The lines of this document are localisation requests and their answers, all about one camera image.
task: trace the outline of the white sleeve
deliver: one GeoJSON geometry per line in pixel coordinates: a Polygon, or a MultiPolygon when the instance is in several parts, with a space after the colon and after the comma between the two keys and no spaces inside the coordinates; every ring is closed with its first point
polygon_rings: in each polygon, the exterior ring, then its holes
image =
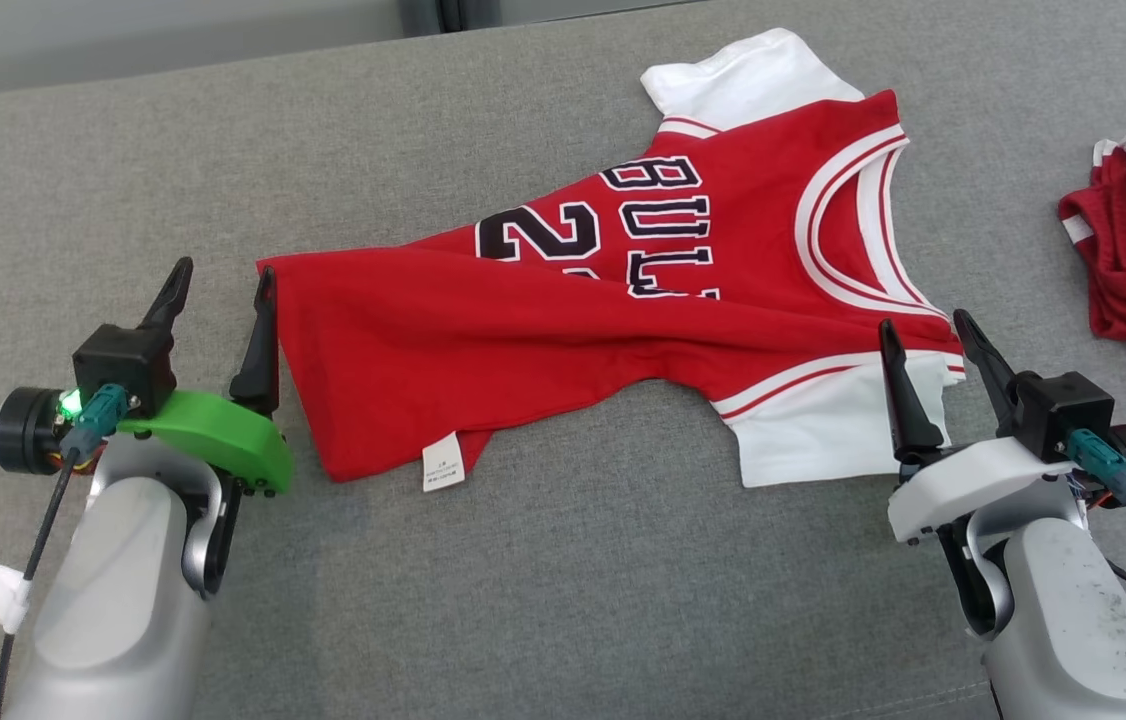
{"type": "Polygon", "coordinates": [[[667,117],[687,118],[714,131],[817,100],[864,97],[822,64],[802,37],[783,28],[733,42],[700,63],[647,68],[642,85],[667,117]]]}

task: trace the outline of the green plastic bracket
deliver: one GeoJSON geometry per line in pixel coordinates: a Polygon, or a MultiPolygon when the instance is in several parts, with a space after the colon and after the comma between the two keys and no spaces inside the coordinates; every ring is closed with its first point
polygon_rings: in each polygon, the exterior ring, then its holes
{"type": "Polygon", "coordinates": [[[173,391],[157,418],[127,419],[119,432],[155,434],[167,445],[243,480],[288,492],[294,461],[279,428],[247,407],[206,392],[173,391]]]}

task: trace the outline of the green led light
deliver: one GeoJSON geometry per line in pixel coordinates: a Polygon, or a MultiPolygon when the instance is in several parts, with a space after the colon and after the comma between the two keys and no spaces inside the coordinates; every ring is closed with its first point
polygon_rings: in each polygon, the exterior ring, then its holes
{"type": "Polygon", "coordinates": [[[66,420],[73,420],[79,414],[83,411],[83,391],[79,388],[74,388],[65,395],[61,397],[60,402],[61,416],[66,420]]]}

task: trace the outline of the basketball jersey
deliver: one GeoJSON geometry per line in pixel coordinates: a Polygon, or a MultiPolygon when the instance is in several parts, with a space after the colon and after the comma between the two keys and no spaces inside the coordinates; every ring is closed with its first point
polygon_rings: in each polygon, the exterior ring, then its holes
{"type": "Polygon", "coordinates": [[[895,471],[887,318],[942,425],[960,346],[897,257],[896,97],[783,29],[642,81],[665,117],[640,158],[409,246],[261,261],[331,478],[454,432],[472,469],[491,432],[651,377],[711,401],[747,487],[895,471]]]}

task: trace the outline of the white care label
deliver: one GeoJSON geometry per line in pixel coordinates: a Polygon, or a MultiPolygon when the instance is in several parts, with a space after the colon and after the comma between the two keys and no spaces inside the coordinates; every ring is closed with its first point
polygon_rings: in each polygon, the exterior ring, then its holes
{"type": "Polygon", "coordinates": [[[422,450],[421,465],[425,468],[425,480],[421,483],[423,492],[464,482],[466,465],[461,460],[461,443],[457,442],[457,433],[453,432],[448,434],[448,437],[422,450]]]}

